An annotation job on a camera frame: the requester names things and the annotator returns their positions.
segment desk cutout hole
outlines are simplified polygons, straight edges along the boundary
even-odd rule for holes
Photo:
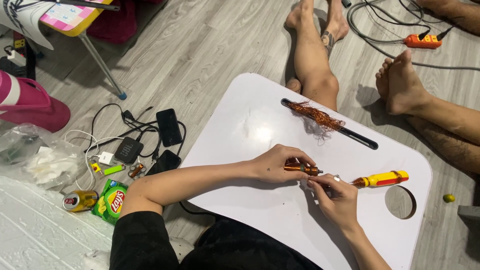
[[[417,202],[413,194],[406,188],[394,185],[385,193],[385,204],[395,217],[406,220],[415,214]]]

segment orange power strip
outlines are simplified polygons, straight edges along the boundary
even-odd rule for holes
[[[438,41],[437,36],[432,35],[426,35],[423,40],[420,40],[418,34],[412,34],[403,41],[409,48],[436,49],[442,45],[442,41]]]

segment soda can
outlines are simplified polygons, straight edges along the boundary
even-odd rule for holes
[[[91,209],[98,200],[95,190],[75,190],[63,197],[63,208],[69,212],[77,212]]]

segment green lighter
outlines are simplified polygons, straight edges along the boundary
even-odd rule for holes
[[[105,169],[104,174],[109,175],[109,174],[112,174],[112,173],[123,171],[124,169],[125,169],[125,165],[122,164],[122,165],[118,165],[118,166],[115,166],[115,167],[111,167],[109,169]]]

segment pink stool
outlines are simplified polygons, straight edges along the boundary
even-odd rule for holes
[[[36,81],[0,71],[0,119],[15,124],[32,123],[57,132],[68,123],[70,109],[50,97]]]

